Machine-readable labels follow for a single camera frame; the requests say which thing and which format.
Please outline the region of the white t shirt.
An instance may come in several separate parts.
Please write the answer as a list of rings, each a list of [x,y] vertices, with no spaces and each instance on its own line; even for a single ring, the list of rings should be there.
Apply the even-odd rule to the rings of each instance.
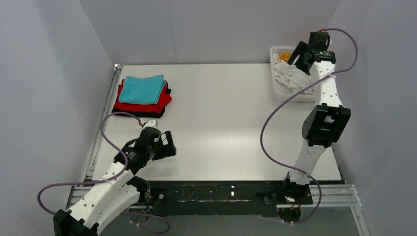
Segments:
[[[272,75],[274,79],[290,89],[292,93],[300,91],[311,84],[311,77],[294,65],[280,60],[280,54],[272,54]]]

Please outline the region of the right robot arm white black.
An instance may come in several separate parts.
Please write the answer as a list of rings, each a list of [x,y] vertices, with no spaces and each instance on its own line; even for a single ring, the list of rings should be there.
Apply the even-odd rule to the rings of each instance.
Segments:
[[[282,195],[293,203],[307,196],[310,177],[321,155],[336,143],[350,117],[343,107],[334,75],[335,53],[328,50],[330,36],[324,31],[311,32],[308,43],[300,42],[289,62],[311,77],[315,107],[305,119],[303,143],[294,168],[287,173]]]

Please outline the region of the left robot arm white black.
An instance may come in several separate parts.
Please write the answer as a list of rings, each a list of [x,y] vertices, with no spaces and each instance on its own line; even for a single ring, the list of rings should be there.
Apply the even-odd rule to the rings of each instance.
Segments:
[[[150,183],[136,174],[149,161],[176,155],[170,131],[144,126],[127,142],[108,170],[85,196],[53,217],[57,236],[98,236],[117,216],[135,203],[150,201]]]

